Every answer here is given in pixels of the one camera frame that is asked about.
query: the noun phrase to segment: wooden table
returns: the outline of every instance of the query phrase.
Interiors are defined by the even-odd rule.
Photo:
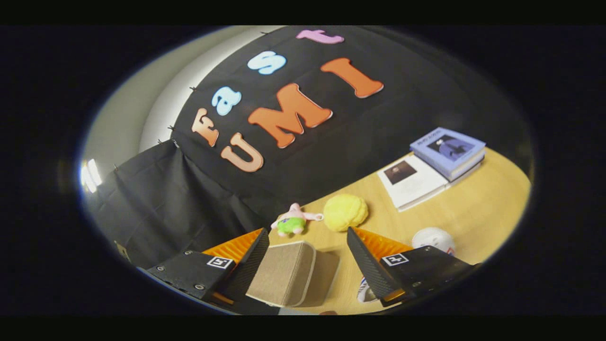
[[[358,195],[367,202],[369,216],[359,227],[411,245],[418,230],[436,226],[453,236],[457,258],[476,264],[489,258],[513,232],[526,206],[530,181],[515,164],[487,148],[481,167],[469,177],[404,212],[393,206],[376,173],[306,204],[304,211],[323,212],[326,201],[341,193]],[[379,301],[358,302],[362,272],[346,236],[346,232],[332,232],[321,221],[309,221],[302,235],[280,237],[276,230],[271,231],[270,245],[305,240],[341,260],[324,304],[292,309],[315,314],[334,310],[340,315],[386,309]]]

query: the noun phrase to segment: yellow ball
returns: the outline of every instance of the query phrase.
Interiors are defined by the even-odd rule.
[[[355,228],[368,217],[366,202],[355,195],[338,194],[324,205],[324,224],[335,232]]]

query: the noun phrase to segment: beige box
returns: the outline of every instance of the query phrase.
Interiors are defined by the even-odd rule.
[[[271,306],[300,305],[307,295],[316,253],[306,241],[270,246],[246,295]]]

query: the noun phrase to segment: patrick star plush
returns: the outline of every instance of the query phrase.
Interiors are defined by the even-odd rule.
[[[278,229],[280,237],[286,237],[288,234],[301,234],[305,229],[307,220],[321,221],[324,219],[324,214],[321,213],[305,213],[301,210],[299,204],[290,205],[290,211],[280,215],[278,220],[271,224],[272,229]]]

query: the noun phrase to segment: foam letter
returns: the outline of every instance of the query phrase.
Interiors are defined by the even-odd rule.
[[[274,51],[264,51],[249,60],[247,65],[253,70],[259,70],[261,75],[271,75],[284,64],[286,64],[286,58],[283,56],[276,55]]]
[[[282,111],[267,108],[258,108],[248,117],[250,124],[258,124],[273,136],[278,142],[278,147],[285,148],[295,140],[293,134],[284,133],[280,128],[291,132],[303,134],[303,126],[297,114],[305,119],[305,125],[313,128],[329,119],[333,112],[323,109],[299,91],[295,83],[281,88],[276,94]]]
[[[204,137],[208,141],[211,147],[214,147],[215,143],[217,143],[217,137],[219,137],[219,131],[211,129],[215,124],[205,116],[206,113],[206,109],[198,109],[198,114],[196,114],[196,119],[191,126],[191,131],[200,134],[201,137]]]
[[[345,41],[345,38],[341,36],[325,36],[322,33],[324,33],[324,31],[322,30],[303,30],[297,35],[297,39],[307,38],[313,41],[321,42],[323,44],[338,44],[340,42]]]
[[[227,159],[229,162],[233,163],[234,166],[242,169],[244,172],[256,172],[263,166],[263,156],[259,153],[255,148],[252,148],[250,144],[248,144],[242,138],[242,134],[235,133],[231,137],[230,140],[231,145],[238,146],[242,148],[246,153],[248,153],[253,159],[250,162],[246,162],[242,160],[239,156],[237,156],[230,146],[223,148],[221,152],[221,157]]]
[[[358,98],[366,98],[383,89],[383,83],[368,78],[360,70],[351,66],[350,62],[347,58],[337,58],[324,64],[320,70],[332,72],[348,82]]]
[[[240,103],[242,94],[231,90],[229,86],[224,86],[215,92],[211,104],[213,107],[217,107],[217,113],[221,116],[225,116],[231,110],[231,107]]]

